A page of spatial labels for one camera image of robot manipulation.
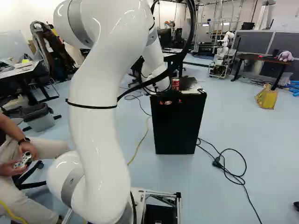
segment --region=white game controller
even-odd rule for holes
[[[31,152],[24,152],[23,153],[23,157],[22,157],[22,161],[17,162],[14,164],[14,169],[16,168],[24,168],[28,162],[31,161]]]

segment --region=table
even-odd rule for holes
[[[33,61],[29,63],[19,63],[15,64],[15,69],[1,72],[0,73],[0,80],[2,79],[11,79],[13,81],[16,81],[20,88],[22,89],[22,92],[28,97],[28,104],[29,105],[36,105],[38,103],[46,102],[52,99],[59,98],[59,96],[50,97],[43,87],[43,85],[40,82],[39,79],[39,71],[43,71],[44,67],[40,63],[40,61]],[[26,78],[33,78],[34,81],[37,84],[37,87],[41,89],[42,93],[45,96],[45,99],[38,101],[33,93],[30,90],[30,87],[27,85],[24,79]]]
[[[280,71],[279,76],[277,77],[275,83],[273,84],[271,90],[275,90],[277,88],[277,85],[282,77],[282,74],[284,73],[287,65],[291,65],[291,62],[283,62],[280,61],[278,59],[275,59],[271,56],[265,56],[265,57],[258,57],[259,55],[255,55],[255,54],[239,54],[236,57],[238,57],[240,59],[240,61],[238,62],[238,66],[237,66],[237,70],[235,72],[235,76],[234,78],[231,80],[232,82],[234,82],[235,80],[238,80],[241,76],[239,76],[239,72],[241,69],[241,65],[243,63],[244,60],[258,60],[258,61],[264,61],[264,62],[270,62],[270,63],[276,63],[276,64],[281,64],[282,65],[282,69]]]
[[[176,48],[169,48],[169,49],[162,49],[164,61],[167,62],[168,68],[171,66],[171,62],[175,61],[176,55],[182,52],[182,49]],[[178,77],[183,76],[183,61],[178,67]]]

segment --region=trash bin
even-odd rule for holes
[[[46,103],[37,104],[22,110],[22,118],[36,132],[41,132],[55,125],[53,110]]]

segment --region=khaki pants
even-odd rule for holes
[[[54,140],[30,138],[37,148],[38,159],[54,159],[68,152],[67,143]],[[7,140],[0,146],[0,164],[9,160],[19,159],[18,143],[7,136]],[[28,224],[56,224],[58,214],[47,209],[39,203],[29,199],[18,190],[11,177],[0,176],[0,200],[2,200],[17,217],[22,217]],[[0,205],[0,216],[11,217]]]

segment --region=gray partition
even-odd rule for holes
[[[238,51],[266,54],[268,46],[271,42],[273,31],[255,31],[246,30],[236,33],[233,49],[236,49],[241,37],[241,42]]]
[[[299,57],[299,33],[285,33],[276,32],[272,45],[269,50],[269,54],[272,54],[273,50],[288,50],[292,52],[294,57]]]

